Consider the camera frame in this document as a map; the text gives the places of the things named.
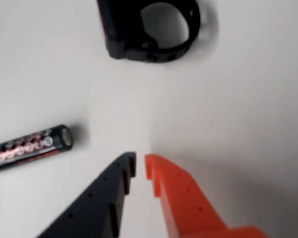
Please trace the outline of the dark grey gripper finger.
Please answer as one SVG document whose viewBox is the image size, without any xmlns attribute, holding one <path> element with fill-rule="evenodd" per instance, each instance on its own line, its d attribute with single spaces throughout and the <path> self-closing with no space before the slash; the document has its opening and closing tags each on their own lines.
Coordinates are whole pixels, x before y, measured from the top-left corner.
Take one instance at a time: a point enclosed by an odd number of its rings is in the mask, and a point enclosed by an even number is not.
<svg viewBox="0 0 298 238">
<path fill-rule="evenodd" d="M 120 155 L 39 237 L 119 237 L 124 197 L 135 175 L 136 153 Z"/>
</svg>

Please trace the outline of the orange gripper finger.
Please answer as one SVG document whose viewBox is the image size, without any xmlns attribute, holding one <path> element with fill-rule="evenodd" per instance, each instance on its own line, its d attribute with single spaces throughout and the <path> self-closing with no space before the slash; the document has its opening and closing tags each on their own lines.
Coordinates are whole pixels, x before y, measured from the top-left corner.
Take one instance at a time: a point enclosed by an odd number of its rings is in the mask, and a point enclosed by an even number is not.
<svg viewBox="0 0 298 238">
<path fill-rule="evenodd" d="M 264 238 L 252 226 L 229 228 L 190 173 L 158 154 L 145 155 L 146 176 L 160 199 L 171 238 Z"/>
</svg>

